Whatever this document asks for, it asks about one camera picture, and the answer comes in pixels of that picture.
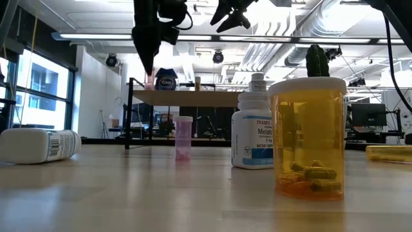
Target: white supplement bottle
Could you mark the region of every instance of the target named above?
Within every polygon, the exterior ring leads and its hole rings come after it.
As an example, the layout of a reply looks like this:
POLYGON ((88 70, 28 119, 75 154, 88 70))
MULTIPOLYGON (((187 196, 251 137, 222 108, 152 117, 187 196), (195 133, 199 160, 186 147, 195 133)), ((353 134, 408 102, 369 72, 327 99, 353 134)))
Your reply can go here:
POLYGON ((245 169, 273 168, 272 116, 267 95, 242 93, 240 111, 232 116, 232 165, 245 169))
POLYGON ((266 81, 262 73, 253 73, 252 80, 249 82, 250 92, 266 92, 266 81))
POLYGON ((82 141, 74 131, 16 128, 0 135, 0 162, 39 164, 68 159, 80 151, 82 141))

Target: small cactus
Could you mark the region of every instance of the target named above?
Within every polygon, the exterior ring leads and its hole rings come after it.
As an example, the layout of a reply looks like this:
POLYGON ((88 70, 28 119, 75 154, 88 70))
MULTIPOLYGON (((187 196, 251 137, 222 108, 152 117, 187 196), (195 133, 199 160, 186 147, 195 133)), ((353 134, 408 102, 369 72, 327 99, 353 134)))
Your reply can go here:
POLYGON ((317 44, 311 45, 306 55, 308 77, 330 77, 328 58, 317 44))

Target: wooden shelf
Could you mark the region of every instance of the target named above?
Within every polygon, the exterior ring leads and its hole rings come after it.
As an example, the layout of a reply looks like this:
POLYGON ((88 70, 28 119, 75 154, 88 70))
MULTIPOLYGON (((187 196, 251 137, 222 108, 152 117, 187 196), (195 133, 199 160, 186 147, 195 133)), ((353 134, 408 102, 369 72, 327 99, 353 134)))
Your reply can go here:
POLYGON ((238 107, 240 93, 134 90, 133 96, 151 106, 238 107))

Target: pink vial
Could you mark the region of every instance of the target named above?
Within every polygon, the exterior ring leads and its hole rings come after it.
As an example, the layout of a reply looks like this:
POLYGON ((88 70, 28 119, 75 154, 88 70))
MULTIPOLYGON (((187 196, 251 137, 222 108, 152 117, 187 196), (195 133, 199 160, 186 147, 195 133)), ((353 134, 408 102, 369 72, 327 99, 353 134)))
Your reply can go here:
POLYGON ((176 122, 176 160, 190 160, 192 147, 192 117, 177 116, 176 122))

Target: white cap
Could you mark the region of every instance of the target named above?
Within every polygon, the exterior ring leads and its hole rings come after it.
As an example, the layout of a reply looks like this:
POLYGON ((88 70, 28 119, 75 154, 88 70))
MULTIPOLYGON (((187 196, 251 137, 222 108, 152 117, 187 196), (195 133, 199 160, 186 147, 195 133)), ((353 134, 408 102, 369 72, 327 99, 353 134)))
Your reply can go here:
POLYGON ((245 92, 238 95, 239 102, 243 101, 267 101, 267 92, 245 92))
POLYGON ((263 73, 253 73, 252 74, 252 81, 263 81, 264 78, 265 76, 263 75, 263 73))
POLYGON ((346 83, 335 77, 302 77, 273 84, 268 90, 268 96, 302 90, 339 90, 346 94, 346 83))
POLYGON ((246 109, 270 109, 268 101, 243 101, 238 103, 239 110, 246 109))
POLYGON ((175 116, 173 120, 175 122, 193 122, 193 118, 189 116, 175 116))

